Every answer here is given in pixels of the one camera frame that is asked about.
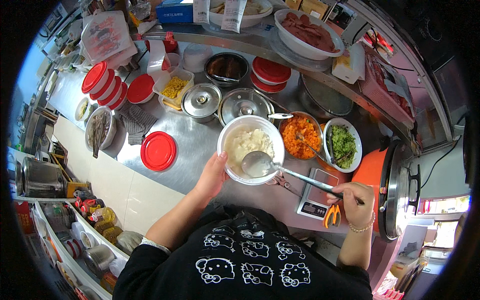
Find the gray towel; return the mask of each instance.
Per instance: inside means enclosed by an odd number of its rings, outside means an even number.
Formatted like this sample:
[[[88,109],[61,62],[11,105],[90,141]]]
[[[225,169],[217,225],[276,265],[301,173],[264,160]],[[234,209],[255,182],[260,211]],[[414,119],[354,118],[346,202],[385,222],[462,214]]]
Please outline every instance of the gray towel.
[[[158,120],[138,105],[130,102],[125,103],[117,113],[128,132],[128,144],[130,145],[141,144],[147,132]]]

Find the digital scale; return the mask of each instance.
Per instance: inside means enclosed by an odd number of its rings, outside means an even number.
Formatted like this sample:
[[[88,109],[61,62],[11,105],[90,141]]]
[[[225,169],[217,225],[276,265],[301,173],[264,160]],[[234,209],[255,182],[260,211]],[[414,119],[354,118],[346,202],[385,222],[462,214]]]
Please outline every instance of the digital scale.
[[[318,168],[311,168],[308,177],[331,186],[338,185],[338,177]],[[297,214],[323,220],[329,207],[327,193],[307,183],[297,208]]]

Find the dark sauce bowl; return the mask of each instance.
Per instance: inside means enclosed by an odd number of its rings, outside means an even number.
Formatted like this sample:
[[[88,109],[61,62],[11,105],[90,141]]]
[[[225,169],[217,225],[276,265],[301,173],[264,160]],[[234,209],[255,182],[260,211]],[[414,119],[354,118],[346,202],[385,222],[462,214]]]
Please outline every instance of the dark sauce bowl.
[[[250,64],[237,53],[222,52],[209,58],[204,66],[204,72],[208,80],[218,87],[233,87],[240,84],[240,81],[249,73]],[[237,79],[235,81],[225,81],[212,76]]]

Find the black shirt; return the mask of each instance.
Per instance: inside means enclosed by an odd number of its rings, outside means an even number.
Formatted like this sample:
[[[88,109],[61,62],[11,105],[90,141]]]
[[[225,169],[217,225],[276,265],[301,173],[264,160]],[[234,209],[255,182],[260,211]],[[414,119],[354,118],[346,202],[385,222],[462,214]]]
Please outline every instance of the black shirt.
[[[218,210],[170,256],[135,248],[113,299],[372,299],[365,270],[338,268],[310,252],[271,215]]]

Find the white cartoon print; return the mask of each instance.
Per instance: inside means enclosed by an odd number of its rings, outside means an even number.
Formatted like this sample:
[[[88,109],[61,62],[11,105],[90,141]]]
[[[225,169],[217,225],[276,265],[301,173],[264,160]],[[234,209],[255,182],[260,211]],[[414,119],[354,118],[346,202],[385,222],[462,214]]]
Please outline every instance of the white cartoon print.
[[[310,270],[304,263],[300,264],[285,264],[282,272],[283,285],[286,287],[296,287],[300,283],[310,283]]]
[[[268,245],[263,244],[262,242],[254,242],[248,240],[246,242],[240,242],[241,250],[243,254],[250,257],[268,257]]]
[[[204,245],[205,247],[212,246],[225,246],[230,249],[230,251],[235,252],[233,249],[234,240],[226,235],[223,234],[212,234],[209,233],[205,236]]]
[[[290,255],[293,253],[300,253],[299,258],[305,259],[305,254],[303,254],[301,248],[295,244],[280,241],[276,243],[275,246],[278,251],[280,251],[280,255],[278,256],[278,258],[282,261],[288,257],[287,254]]]
[[[267,265],[261,264],[241,264],[241,270],[243,272],[243,282],[246,284],[264,283],[268,286],[272,286],[273,270]]]
[[[205,283],[219,283],[222,279],[235,278],[234,264],[225,258],[201,258],[195,263],[195,266],[202,274]]]
[[[278,239],[288,240],[287,237],[281,236],[280,232],[278,232],[278,231],[272,231],[271,234]]]
[[[250,230],[242,230],[240,231],[240,234],[246,239],[258,239],[258,240],[264,239],[264,232],[261,230],[257,232],[251,232]]]
[[[235,234],[235,231],[233,231],[233,229],[230,228],[227,225],[222,225],[220,227],[214,228],[214,229],[212,229],[212,231],[224,231],[224,232],[228,232],[230,234]]]

